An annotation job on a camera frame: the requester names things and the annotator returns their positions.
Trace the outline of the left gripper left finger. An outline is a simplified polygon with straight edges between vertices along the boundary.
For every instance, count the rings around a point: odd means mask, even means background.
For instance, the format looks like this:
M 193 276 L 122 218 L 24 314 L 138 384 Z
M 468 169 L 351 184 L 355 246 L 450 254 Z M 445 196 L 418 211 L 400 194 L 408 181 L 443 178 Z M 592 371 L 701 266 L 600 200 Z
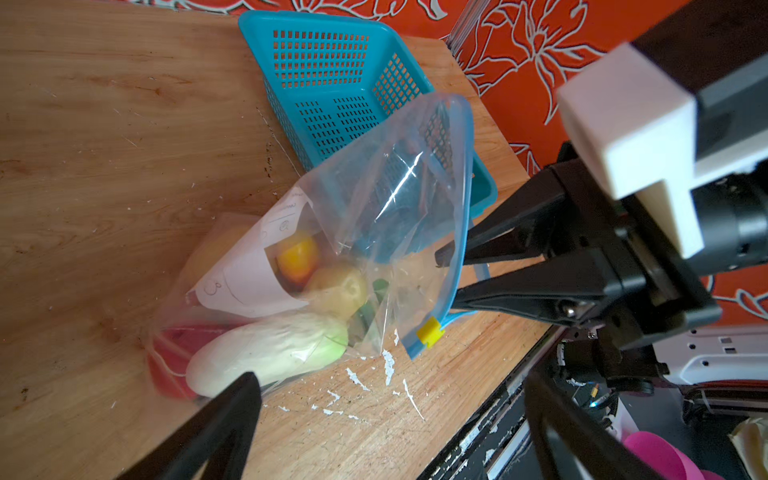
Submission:
M 240 375 L 122 479 L 240 479 L 262 407 L 256 375 Z

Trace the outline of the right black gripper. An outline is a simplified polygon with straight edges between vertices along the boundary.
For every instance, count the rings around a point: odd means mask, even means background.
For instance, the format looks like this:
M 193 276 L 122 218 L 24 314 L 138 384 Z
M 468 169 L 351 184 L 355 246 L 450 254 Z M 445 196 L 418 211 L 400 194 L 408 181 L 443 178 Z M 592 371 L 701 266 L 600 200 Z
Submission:
M 564 232 L 583 250 L 555 253 Z M 722 315 L 690 265 L 634 197 L 615 202 L 598 188 L 573 145 L 465 236 L 465 265 L 546 260 L 457 290 L 452 307 L 555 324 L 595 327 L 593 340 L 562 349 L 579 382 L 682 384 L 698 347 L 683 339 Z

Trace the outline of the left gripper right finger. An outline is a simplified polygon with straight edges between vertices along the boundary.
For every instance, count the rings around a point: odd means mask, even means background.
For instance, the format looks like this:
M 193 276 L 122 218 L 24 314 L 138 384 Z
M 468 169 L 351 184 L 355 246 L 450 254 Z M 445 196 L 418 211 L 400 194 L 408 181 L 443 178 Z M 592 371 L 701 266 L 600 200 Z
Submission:
M 540 471 L 562 479 L 551 445 L 558 439 L 594 479 L 658 479 L 660 475 L 594 423 L 545 374 L 533 371 L 524 382 L 524 404 Z

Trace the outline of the red apple toy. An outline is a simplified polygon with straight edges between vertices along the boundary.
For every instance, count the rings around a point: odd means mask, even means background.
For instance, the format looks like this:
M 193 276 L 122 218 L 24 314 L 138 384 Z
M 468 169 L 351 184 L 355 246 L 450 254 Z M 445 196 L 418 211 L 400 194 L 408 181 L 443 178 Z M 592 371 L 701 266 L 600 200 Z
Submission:
M 231 329 L 231 326 L 182 325 L 160 332 L 147 354 L 155 389 L 167 398 L 197 399 L 198 395 L 186 381 L 187 366 L 202 347 Z

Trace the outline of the white radish toy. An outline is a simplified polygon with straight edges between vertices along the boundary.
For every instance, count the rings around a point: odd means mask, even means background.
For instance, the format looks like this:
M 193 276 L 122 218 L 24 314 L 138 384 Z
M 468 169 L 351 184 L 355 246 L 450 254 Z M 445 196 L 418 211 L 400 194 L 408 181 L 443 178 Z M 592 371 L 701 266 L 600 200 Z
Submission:
M 237 327 L 192 356 L 187 384 L 200 396 L 214 397 L 246 372 L 254 373 L 266 388 L 325 369 L 362 341 L 362 329 L 372 324 L 374 314 L 368 294 L 348 321 L 309 305 Z

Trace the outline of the clear zip top bag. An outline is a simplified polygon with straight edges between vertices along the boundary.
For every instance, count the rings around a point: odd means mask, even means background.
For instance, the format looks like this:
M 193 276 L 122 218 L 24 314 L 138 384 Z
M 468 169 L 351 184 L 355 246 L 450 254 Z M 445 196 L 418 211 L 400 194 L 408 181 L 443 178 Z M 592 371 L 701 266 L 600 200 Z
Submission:
M 354 264 L 375 311 L 362 341 L 327 368 L 383 354 L 392 333 L 419 355 L 451 321 L 472 225 L 473 140 L 464 97 L 422 95 L 301 177 L 266 213 L 222 216 L 209 233 L 232 223 L 252 227 L 193 287 L 183 283 L 182 268 L 151 322 L 147 354 L 167 328 L 233 330 L 306 310 L 308 282 L 285 280 L 276 261 L 277 243 L 305 232 L 320 250 L 316 270 Z

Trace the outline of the yellow potato toy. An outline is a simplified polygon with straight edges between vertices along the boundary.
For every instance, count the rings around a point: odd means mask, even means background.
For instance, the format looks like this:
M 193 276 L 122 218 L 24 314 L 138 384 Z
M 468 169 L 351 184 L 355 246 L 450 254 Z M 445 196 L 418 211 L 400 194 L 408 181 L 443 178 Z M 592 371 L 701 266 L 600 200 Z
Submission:
M 188 258 L 181 277 L 193 287 L 252 227 L 252 224 L 229 224 L 209 233 Z
M 338 262 L 316 270 L 303 297 L 314 311 L 348 321 L 368 300 L 367 281 L 354 264 Z

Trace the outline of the red yellow mango toy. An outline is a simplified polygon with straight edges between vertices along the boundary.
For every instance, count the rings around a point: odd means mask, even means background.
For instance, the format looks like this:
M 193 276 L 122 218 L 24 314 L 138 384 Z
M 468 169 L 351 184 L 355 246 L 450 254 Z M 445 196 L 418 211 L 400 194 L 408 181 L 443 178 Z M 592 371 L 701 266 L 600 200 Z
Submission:
M 319 267 L 321 254 L 312 235 L 297 232 L 277 243 L 276 261 L 285 280 L 303 287 Z

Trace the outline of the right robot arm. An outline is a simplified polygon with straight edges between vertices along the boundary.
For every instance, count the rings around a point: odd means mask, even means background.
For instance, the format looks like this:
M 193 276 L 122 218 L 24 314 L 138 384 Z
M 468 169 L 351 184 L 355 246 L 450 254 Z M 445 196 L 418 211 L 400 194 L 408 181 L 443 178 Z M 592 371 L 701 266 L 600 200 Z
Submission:
M 706 334 L 703 278 L 767 261 L 767 5 L 693 1 L 557 91 L 557 161 L 436 253 L 528 266 L 452 307 L 570 328 L 568 378 L 629 392 L 765 381 L 767 331 Z

